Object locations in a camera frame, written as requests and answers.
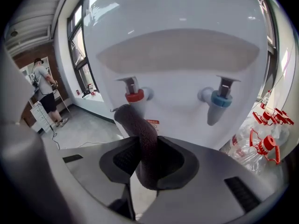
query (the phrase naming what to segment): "brown cloth object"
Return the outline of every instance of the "brown cloth object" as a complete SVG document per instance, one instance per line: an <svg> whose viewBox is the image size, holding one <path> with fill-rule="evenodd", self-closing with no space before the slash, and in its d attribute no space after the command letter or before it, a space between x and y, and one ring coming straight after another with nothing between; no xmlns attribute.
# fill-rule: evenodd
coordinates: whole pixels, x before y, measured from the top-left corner
<svg viewBox="0 0 299 224"><path fill-rule="evenodd" d="M129 136L139 137L141 162L136 169L136 174L145 188L156 190L160 174L156 130L128 104L116 109L114 119L124 127Z"/></svg>

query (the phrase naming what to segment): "shoe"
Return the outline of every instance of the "shoe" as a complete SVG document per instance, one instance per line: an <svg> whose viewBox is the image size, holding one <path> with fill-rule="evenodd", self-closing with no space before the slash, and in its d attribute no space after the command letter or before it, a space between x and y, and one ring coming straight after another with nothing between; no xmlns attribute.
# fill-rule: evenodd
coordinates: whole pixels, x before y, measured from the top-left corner
<svg viewBox="0 0 299 224"><path fill-rule="evenodd" d="M69 118L63 119L62 122L59 123L60 127L63 127L68 121L69 121Z"/></svg>

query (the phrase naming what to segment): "man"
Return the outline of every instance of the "man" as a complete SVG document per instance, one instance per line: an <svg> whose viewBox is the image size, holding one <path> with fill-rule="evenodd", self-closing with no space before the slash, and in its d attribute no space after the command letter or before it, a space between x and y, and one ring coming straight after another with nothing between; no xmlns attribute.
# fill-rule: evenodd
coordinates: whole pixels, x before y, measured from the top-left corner
<svg viewBox="0 0 299 224"><path fill-rule="evenodd" d="M50 118L55 122L56 127L63 127L68 121L68 118L62 119L55 105L55 98L51 84L57 87L57 82L47 72L46 68L42 66L43 61L41 58L34 60L35 79L38 83L37 99L42 103L45 111Z"/></svg>

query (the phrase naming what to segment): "white ceiling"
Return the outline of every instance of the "white ceiling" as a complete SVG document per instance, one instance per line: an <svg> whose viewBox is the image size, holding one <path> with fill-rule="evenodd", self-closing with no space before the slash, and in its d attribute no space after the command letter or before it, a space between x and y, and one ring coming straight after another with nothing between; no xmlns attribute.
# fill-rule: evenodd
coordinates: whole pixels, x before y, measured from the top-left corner
<svg viewBox="0 0 299 224"><path fill-rule="evenodd" d="M24 0L12 16L5 43L12 56L51 39L51 26L60 0ZM11 36L13 31L18 35Z"/></svg>

